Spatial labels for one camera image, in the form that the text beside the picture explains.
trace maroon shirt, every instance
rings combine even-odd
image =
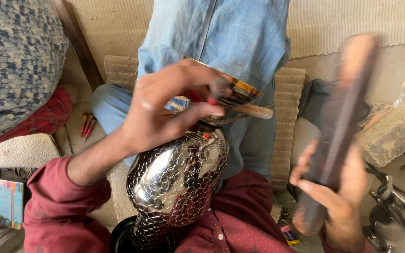
[[[43,165],[28,186],[32,198],[26,205],[24,250],[27,253],[108,253],[110,233],[86,216],[110,198],[107,180],[77,186],[67,176],[70,157]],[[211,208],[193,224],[174,228],[179,253],[289,253],[273,221],[272,187],[261,175],[243,170],[229,178]],[[335,252],[323,242],[325,252]],[[372,252],[369,244],[364,252]]]

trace patterned fabric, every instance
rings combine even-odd
[[[0,0],[0,136],[48,101],[67,48],[50,0]]]
[[[65,89],[57,88],[45,105],[0,136],[0,142],[24,135],[52,134],[64,126],[72,109],[73,105]]]

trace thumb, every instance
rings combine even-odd
[[[302,179],[298,182],[297,186],[315,201],[334,213],[346,214],[349,211],[347,202],[328,187]]]
[[[209,115],[224,116],[225,111],[220,106],[210,105],[206,102],[194,103],[167,122],[166,131],[174,138],[179,138],[193,126],[196,121]]]

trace wooden handle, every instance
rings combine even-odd
[[[271,109],[251,104],[234,107],[232,111],[263,119],[271,119],[274,113]]]

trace red cloth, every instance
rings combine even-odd
[[[86,213],[110,198],[110,185],[101,180],[89,187],[67,176],[70,157],[52,159],[28,181],[32,198],[25,208],[24,250],[27,253],[108,253],[110,233]],[[225,181],[210,210],[195,223],[174,228],[178,253],[289,253],[279,227],[271,218],[272,187],[252,171]],[[332,253],[325,244],[326,252]],[[372,252],[368,244],[364,252]]]
[[[73,105],[65,89],[57,88],[45,105],[0,136],[0,142],[24,135],[52,134],[64,126],[72,109]]]

